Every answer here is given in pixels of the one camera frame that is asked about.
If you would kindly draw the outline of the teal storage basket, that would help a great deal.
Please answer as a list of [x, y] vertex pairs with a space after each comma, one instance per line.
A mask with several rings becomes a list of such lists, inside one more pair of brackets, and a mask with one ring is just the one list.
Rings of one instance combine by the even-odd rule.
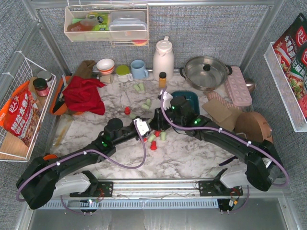
[[199, 99], [196, 93], [192, 91], [174, 91], [171, 93], [171, 95], [173, 98], [177, 96], [185, 96], [187, 101], [189, 101], [190, 105], [194, 109], [194, 112], [198, 115], [200, 114]]

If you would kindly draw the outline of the brown cardboard sheet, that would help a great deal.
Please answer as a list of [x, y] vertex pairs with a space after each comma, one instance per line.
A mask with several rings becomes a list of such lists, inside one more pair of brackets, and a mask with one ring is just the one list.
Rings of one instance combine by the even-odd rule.
[[243, 113], [233, 106], [227, 108], [217, 99], [211, 99], [203, 104], [202, 108], [213, 118], [217, 125], [228, 131], [235, 129], [236, 121]]

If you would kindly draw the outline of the red cloth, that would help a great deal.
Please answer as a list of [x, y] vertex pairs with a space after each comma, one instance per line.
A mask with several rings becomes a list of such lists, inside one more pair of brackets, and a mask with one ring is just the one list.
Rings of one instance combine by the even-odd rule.
[[105, 105], [101, 100], [98, 88], [103, 88], [100, 80], [80, 76], [73, 76], [70, 84], [63, 91], [67, 108], [74, 112], [91, 112], [97, 115], [104, 115]]

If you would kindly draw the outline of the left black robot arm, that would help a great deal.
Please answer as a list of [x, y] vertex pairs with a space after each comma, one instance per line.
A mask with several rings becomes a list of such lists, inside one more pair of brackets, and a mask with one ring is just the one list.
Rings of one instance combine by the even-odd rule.
[[38, 209], [53, 196], [56, 183], [85, 166], [109, 160], [116, 152], [116, 145], [133, 138], [143, 141], [151, 128], [147, 119], [135, 118], [128, 126], [122, 120], [112, 118], [97, 138], [73, 153], [45, 160], [34, 158], [16, 183], [16, 200], [26, 202], [31, 209]]

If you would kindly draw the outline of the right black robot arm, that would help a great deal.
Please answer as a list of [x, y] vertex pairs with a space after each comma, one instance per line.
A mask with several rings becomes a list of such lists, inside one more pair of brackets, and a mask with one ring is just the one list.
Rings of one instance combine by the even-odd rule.
[[212, 143], [243, 162], [238, 169], [227, 169], [221, 182], [229, 188], [241, 184], [251, 185], [258, 190], [268, 191], [281, 175], [286, 175], [274, 145], [267, 140], [250, 141], [218, 126], [211, 119], [194, 112], [184, 96], [172, 97], [160, 93], [159, 107], [154, 111], [150, 127], [165, 131], [170, 127], [186, 135]]

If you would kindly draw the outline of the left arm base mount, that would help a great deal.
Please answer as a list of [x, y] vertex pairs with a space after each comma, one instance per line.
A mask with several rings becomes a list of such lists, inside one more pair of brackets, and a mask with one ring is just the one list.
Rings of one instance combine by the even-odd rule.
[[78, 192], [80, 197], [111, 197], [113, 195], [112, 181], [98, 182], [96, 185], [90, 185], [84, 192]]

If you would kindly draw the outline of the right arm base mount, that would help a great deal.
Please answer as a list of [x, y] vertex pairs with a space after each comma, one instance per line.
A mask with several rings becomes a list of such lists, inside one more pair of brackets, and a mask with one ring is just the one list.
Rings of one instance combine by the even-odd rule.
[[200, 196], [242, 196], [242, 188], [227, 188], [220, 181], [202, 180], [196, 182], [196, 188], [199, 190]]

